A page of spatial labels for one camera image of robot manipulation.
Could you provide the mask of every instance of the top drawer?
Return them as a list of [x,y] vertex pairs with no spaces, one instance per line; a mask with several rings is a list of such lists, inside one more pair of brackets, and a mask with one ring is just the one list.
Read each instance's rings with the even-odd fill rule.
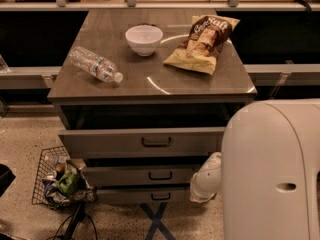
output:
[[59,134],[72,158],[201,156],[219,151],[224,127],[67,130]]

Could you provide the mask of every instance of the chip bag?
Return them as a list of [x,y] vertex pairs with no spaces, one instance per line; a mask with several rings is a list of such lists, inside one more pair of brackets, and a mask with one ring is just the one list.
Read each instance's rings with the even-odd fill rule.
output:
[[238,19],[217,15],[193,16],[187,40],[179,44],[164,64],[212,75],[223,44],[238,23]]

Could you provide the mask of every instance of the floor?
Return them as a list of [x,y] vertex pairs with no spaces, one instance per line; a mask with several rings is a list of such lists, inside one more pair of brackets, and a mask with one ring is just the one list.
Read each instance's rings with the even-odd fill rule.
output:
[[[71,214],[72,211],[53,211],[31,203],[41,151],[62,145],[58,138],[62,129],[50,107],[13,107],[0,117],[0,164],[7,165],[16,175],[0,198],[0,232],[30,240],[53,239]],[[98,239],[223,239],[220,193],[206,204],[107,205],[97,201],[88,204],[85,212],[94,222]],[[78,224],[73,239],[96,239],[87,217]]]

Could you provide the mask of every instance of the drawer handle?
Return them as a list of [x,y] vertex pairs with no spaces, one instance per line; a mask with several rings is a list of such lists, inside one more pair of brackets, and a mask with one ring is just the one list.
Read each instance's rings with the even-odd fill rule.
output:
[[163,177],[163,178],[152,177],[151,172],[149,172],[149,179],[150,180],[171,180],[172,179],[172,172],[170,172],[169,177]]
[[141,138],[141,144],[142,146],[146,148],[161,148],[161,147],[169,147],[172,144],[172,139],[171,137],[168,138],[166,142],[151,142],[145,140],[145,138]]
[[158,197],[156,197],[154,194],[151,194],[151,199],[153,201],[165,201],[165,200],[169,200],[170,198],[171,198],[170,192],[167,194],[167,196],[158,196]]

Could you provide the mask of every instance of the countertop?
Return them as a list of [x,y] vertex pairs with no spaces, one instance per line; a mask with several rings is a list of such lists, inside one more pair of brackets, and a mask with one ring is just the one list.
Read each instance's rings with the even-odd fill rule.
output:
[[[73,47],[82,46],[113,61],[123,73],[117,85],[102,82],[67,58],[50,93],[55,103],[72,102],[186,102],[196,99],[223,99],[250,102],[256,95],[232,43],[226,42],[213,75],[187,71],[163,64],[178,44],[185,40],[193,15],[215,14],[212,9],[139,9],[114,8],[89,11]],[[125,32],[130,27],[154,24],[162,29],[161,47],[149,57],[140,57],[127,45]]]

